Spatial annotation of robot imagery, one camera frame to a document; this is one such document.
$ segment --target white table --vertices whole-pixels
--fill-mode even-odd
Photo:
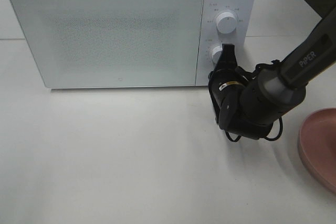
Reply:
[[[46,89],[7,0],[0,17],[1,224],[335,223],[297,139],[336,105],[336,66],[280,140],[231,143],[206,88]],[[303,0],[256,0],[239,63],[282,59],[319,19]]]

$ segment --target pink bowl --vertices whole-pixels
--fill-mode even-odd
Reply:
[[[299,155],[308,171],[336,193],[336,108],[315,111],[305,119]]]

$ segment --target white knob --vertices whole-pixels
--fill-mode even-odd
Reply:
[[[211,51],[210,51],[210,56],[212,58],[213,63],[217,63],[219,60],[219,57],[222,54],[222,47],[221,46],[217,46],[214,47]]]
[[[238,16],[233,10],[225,10],[216,18],[217,30],[222,34],[229,34],[236,29]]]

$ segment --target microwave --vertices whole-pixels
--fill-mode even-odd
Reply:
[[[46,87],[205,86],[254,0],[10,0]]]

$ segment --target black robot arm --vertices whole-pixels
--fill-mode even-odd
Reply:
[[[219,127],[234,142],[240,136],[278,139],[281,117],[305,99],[308,82],[335,61],[336,8],[282,62],[258,64],[254,72],[246,72],[237,65],[234,45],[223,44],[208,84]],[[278,119],[280,133],[269,139],[267,135]],[[232,140],[229,132],[239,137]]]

